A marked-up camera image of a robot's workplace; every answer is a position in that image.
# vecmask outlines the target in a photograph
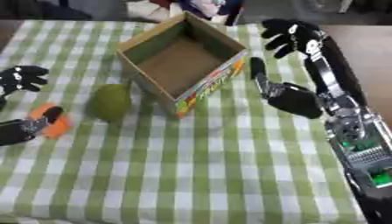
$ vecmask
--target robotic arm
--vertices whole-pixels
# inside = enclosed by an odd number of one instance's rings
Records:
[[[326,138],[343,165],[363,213],[370,223],[390,223],[385,205],[392,204],[392,135],[371,111],[361,86],[337,44],[313,24],[297,20],[263,22],[262,37],[273,38],[267,50],[280,59],[294,51],[307,57],[305,67],[316,92],[292,83],[268,80],[261,59],[251,59],[251,73],[262,98],[286,112],[314,119],[328,114]]]

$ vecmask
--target wooden table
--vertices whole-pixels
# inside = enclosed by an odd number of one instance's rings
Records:
[[[0,20],[0,51],[22,21]],[[392,126],[392,27],[325,25],[367,93],[373,110]]]
[[[0,52],[21,24],[21,20],[0,20]]]

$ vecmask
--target black robotic finger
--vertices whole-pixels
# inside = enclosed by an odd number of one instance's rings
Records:
[[[23,129],[23,120],[0,123],[0,146],[19,144],[32,140],[35,136]]]
[[[268,103],[270,106],[288,113],[315,119],[323,114],[316,99],[316,95],[312,91],[286,82],[281,94],[269,98]]]
[[[14,69],[22,75],[43,76],[49,73],[49,70],[40,66],[15,66]]]
[[[54,123],[63,112],[61,107],[51,107],[42,116],[46,117],[49,123]]]
[[[288,35],[280,35],[271,40],[267,45],[265,45],[265,49],[268,51],[272,51],[280,46],[288,45],[289,43],[290,37]]]
[[[310,119],[322,115],[316,95],[305,87],[292,83],[275,83],[269,81],[265,75],[265,65],[262,59],[250,59],[251,78],[262,91],[262,97],[269,105],[283,111],[305,116]]]
[[[292,23],[288,23],[288,20],[281,18],[272,18],[262,21],[262,26],[266,30],[262,33],[264,39],[270,39],[278,34],[286,33]]]
[[[32,92],[39,92],[39,90],[40,90],[39,87],[37,87],[35,85],[32,85],[31,83],[24,84],[22,89],[29,90],[29,91],[32,91]]]
[[[34,84],[39,84],[39,85],[46,85],[47,84],[47,80],[43,79],[41,77],[38,76],[32,76],[29,79],[30,83],[34,83]]]
[[[284,56],[286,56],[289,53],[292,53],[294,51],[294,47],[293,45],[284,45],[283,47],[281,47],[279,50],[277,50],[277,52],[275,52],[274,57],[276,59],[281,59]]]

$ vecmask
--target floor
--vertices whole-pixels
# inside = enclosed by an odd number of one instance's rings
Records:
[[[57,3],[58,0],[45,0]],[[126,20],[126,0],[69,0],[72,8],[91,14],[96,20]],[[346,14],[319,12],[312,7],[315,0],[245,0],[245,10],[240,22],[260,23],[265,18],[296,18],[315,24],[375,25],[380,21],[379,13],[360,14],[351,9]],[[336,11],[336,1],[327,0],[328,10]]]

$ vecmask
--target green checkered tablecloth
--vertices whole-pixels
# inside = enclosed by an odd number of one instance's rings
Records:
[[[119,41],[151,24],[26,21],[0,56],[50,69],[40,93],[9,98],[0,121],[44,102],[63,106],[73,127],[0,149],[0,222],[362,223],[364,218],[325,140],[321,121],[262,101],[249,68],[185,118],[166,117],[132,84],[121,124],[86,115],[91,93],[119,83]],[[265,58],[274,80],[311,85],[299,55],[274,60],[262,27],[222,27]]]

